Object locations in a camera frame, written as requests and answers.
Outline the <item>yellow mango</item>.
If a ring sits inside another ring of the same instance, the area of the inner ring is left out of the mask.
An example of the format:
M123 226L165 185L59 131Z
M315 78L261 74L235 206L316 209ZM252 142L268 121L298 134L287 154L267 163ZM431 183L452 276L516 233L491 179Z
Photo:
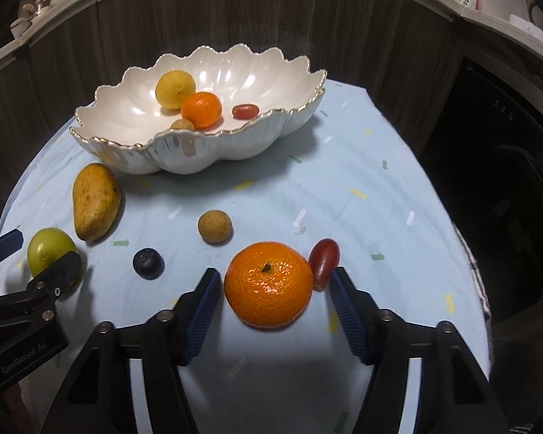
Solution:
M117 219L121 190L113 171L90 163L77 174L72 186L73 223L77 237L85 242L103 238Z

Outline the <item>brown longan in bowl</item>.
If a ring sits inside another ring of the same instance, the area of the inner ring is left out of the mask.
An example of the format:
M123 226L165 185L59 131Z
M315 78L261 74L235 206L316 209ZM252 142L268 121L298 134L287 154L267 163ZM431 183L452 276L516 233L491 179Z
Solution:
M191 122L191 120L187 120L185 118L178 119L175 122L171 123L171 126L169 128L177 130L195 130L194 124Z

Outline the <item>small orange mandarin in bowl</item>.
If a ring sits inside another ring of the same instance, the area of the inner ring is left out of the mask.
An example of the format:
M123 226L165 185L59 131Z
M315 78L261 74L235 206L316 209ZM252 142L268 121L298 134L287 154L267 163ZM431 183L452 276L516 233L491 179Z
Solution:
M183 103L180 113L183 118L191 120L199 130L216 124L222 117L222 103L211 92L197 92L189 96Z

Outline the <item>dark wood cabinet front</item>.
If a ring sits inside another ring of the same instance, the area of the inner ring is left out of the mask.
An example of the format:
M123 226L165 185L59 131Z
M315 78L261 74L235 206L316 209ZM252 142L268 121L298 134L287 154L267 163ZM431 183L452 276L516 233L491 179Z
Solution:
M458 68L451 18L414 0L101 0L15 50L0 68L0 214L38 150L131 66L165 52L245 43L305 55L364 87L414 153L425 149Z

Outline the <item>light blue patterned tablecloth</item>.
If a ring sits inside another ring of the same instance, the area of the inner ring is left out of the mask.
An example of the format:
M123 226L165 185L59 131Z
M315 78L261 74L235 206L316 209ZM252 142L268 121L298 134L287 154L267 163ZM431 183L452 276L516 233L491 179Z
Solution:
M453 322L481 368L491 366L466 248L412 151L361 88L329 82L304 127L252 159L119 182L117 223L105 240L80 245L85 272L56 306L69 345L21 382L37 422L97 323L145 322L194 289L207 268L225 271L261 241L307 256L333 239L355 285L380 307L408 322ZM226 241L201 238L208 210L229 215ZM164 258L157 279L134 271L144 248ZM348 433L371 373L352 356L328 294L317 292L277 331L243 324L221 302L181 379L203 433Z

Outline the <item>yellow lemon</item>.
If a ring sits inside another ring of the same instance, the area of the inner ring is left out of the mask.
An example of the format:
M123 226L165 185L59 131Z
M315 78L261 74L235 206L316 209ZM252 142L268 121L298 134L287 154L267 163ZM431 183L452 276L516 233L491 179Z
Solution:
M180 69L173 69L162 75L155 88L157 102L167 110L179 110L195 92L193 76Z

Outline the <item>dark blueberry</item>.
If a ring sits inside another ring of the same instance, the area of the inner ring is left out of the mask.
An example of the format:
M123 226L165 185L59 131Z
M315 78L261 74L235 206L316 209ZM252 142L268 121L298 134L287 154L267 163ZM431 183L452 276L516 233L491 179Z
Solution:
M164 258L153 248L139 250L133 257L132 265L137 275L147 280L157 279L164 272Z

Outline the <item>large orange mandarin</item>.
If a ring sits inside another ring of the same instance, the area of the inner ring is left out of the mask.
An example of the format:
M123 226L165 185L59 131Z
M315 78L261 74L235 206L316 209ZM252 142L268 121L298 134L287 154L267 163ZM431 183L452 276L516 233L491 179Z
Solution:
M310 264L278 242L257 242L230 261L224 294L245 324L272 330L295 322L310 302L314 286Z

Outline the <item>brown longan on cloth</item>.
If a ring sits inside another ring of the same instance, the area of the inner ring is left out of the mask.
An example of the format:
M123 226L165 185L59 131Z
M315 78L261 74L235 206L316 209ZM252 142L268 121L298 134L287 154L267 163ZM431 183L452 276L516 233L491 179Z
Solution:
M208 210L198 220L198 231L207 243L219 244L231 235L232 222L222 210Z

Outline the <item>green apple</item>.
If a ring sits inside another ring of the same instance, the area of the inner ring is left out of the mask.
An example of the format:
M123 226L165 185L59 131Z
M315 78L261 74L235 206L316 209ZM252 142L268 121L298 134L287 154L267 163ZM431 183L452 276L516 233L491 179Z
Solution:
M57 227L47 227L35 233L27 247L27 264L36 277L67 252L77 252L71 237Z

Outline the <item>white rice cooker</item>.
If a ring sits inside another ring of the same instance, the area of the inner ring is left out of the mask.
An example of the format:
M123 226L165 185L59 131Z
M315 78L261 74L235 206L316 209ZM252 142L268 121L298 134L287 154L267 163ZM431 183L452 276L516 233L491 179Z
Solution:
M525 7L525 16L510 14L509 22L543 43L543 10L539 8L535 0L522 1Z

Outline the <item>white scalloped ceramic bowl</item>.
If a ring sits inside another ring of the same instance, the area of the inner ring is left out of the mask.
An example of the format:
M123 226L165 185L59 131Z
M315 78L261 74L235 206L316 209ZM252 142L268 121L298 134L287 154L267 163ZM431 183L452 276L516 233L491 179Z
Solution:
M224 52L201 46L161 55L101 85L75 111L70 134L86 151L126 174L196 174L219 161L259 155L294 133L324 97L328 74L305 56L245 44Z

